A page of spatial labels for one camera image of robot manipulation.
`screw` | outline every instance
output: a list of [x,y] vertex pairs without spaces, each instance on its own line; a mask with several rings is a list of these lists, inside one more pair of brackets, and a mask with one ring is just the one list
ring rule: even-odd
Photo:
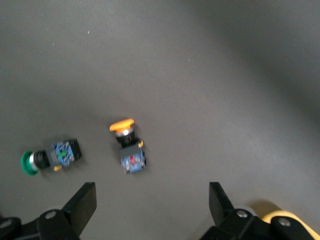
[[243,210],[237,211],[236,214],[237,214],[240,218],[246,218],[246,217],[248,217],[248,214],[247,214],[245,211],[243,211]]
[[291,226],[291,223],[286,218],[279,218],[278,221],[282,226],[285,226],[285,227],[290,227]]
[[5,220],[3,223],[0,224],[0,229],[4,229],[4,228],[8,227],[12,223],[13,223],[12,219]]
[[48,212],[44,217],[46,219],[52,219],[57,213],[55,211]]

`yellow terminal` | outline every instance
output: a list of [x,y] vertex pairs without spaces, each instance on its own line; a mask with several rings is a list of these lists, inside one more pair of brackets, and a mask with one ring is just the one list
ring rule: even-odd
[[122,133],[125,130],[131,129],[131,125],[134,124],[135,121],[132,118],[128,118],[122,121],[118,121],[112,124],[109,128],[111,132],[115,131],[116,134]]
[[59,171],[61,168],[62,168],[61,165],[55,166],[55,167],[53,168],[53,171],[57,172],[57,171]]
[[144,146],[144,141],[141,140],[141,142],[138,144],[139,148],[142,148]]

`gray table surface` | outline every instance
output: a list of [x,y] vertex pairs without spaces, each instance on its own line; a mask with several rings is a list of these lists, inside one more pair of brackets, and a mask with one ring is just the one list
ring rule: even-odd
[[[33,220],[95,182],[81,238],[195,240],[210,181],[320,232],[317,1],[2,1],[0,212]],[[125,175],[109,125],[133,118],[147,168]],[[77,138],[83,158],[25,175]]]

